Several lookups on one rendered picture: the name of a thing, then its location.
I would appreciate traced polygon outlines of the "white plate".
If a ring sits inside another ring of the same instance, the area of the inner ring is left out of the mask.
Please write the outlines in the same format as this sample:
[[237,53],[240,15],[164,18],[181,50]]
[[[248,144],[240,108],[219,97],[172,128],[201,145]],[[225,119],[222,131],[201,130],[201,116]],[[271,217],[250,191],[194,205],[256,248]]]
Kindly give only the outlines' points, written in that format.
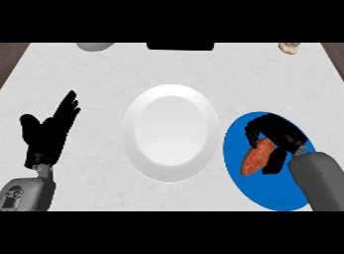
[[209,98],[182,84],[150,88],[123,117],[121,146],[145,178],[166,184],[195,178],[220,146],[220,119]]

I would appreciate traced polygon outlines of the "grey round bowl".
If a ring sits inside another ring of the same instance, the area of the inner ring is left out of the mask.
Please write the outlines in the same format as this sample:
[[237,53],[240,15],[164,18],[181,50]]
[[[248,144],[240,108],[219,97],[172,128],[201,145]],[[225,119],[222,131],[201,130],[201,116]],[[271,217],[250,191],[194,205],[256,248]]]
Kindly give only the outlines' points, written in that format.
[[113,46],[113,43],[77,43],[77,46],[86,52],[99,52]]

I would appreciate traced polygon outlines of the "black rectangular appliance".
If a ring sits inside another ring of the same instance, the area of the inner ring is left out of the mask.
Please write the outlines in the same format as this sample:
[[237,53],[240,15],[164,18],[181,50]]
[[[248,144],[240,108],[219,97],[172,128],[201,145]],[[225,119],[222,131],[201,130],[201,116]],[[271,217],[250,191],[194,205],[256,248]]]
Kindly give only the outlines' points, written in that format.
[[214,43],[147,43],[147,48],[155,51],[212,51]]

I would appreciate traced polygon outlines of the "blue plate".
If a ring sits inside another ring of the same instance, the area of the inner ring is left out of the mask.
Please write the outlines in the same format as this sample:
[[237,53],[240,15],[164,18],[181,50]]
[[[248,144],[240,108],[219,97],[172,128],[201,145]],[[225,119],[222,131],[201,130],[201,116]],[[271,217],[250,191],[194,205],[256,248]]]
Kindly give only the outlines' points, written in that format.
[[243,161],[251,148],[246,127],[248,122],[263,115],[265,111],[250,112],[232,122],[223,141],[225,165],[234,184],[257,205],[272,210],[297,210],[308,205],[308,199],[288,170],[291,154],[287,154],[277,175],[265,175],[262,171],[256,171],[250,176],[243,175]]

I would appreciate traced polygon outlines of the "orange sweet potato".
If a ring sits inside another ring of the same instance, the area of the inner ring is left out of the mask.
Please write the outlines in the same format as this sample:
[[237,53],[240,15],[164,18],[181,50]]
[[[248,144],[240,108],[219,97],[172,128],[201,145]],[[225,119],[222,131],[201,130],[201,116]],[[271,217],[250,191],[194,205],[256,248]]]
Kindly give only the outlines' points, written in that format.
[[253,175],[266,165],[269,155],[274,152],[274,143],[268,138],[257,140],[257,146],[250,148],[241,167],[244,176]]

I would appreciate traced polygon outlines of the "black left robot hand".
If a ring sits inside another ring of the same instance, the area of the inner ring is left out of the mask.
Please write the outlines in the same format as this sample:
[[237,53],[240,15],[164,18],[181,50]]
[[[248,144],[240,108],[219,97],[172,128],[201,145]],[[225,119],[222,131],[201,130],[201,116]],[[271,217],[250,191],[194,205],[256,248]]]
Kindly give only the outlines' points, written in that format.
[[58,162],[80,111],[77,93],[71,90],[45,122],[31,114],[21,116],[23,139],[28,145],[24,166],[28,169],[40,164],[52,166]]

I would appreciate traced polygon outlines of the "beige garlic bulb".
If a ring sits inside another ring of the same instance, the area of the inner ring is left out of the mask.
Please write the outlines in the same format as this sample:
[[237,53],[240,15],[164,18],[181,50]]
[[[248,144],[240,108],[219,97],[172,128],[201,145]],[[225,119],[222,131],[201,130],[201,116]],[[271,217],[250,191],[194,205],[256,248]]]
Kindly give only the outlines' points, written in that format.
[[285,54],[294,55],[299,49],[299,43],[279,43],[278,47]]

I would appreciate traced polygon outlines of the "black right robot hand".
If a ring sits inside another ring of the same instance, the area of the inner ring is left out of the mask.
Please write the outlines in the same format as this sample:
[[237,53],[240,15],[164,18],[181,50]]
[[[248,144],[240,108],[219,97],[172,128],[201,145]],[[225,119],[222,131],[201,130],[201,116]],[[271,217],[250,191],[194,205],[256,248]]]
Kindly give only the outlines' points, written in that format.
[[294,154],[303,147],[308,138],[297,126],[277,114],[266,114],[248,122],[246,135],[251,148],[257,146],[257,140],[268,138],[274,143],[274,152],[262,168],[265,175],[281,172],[287,154]]

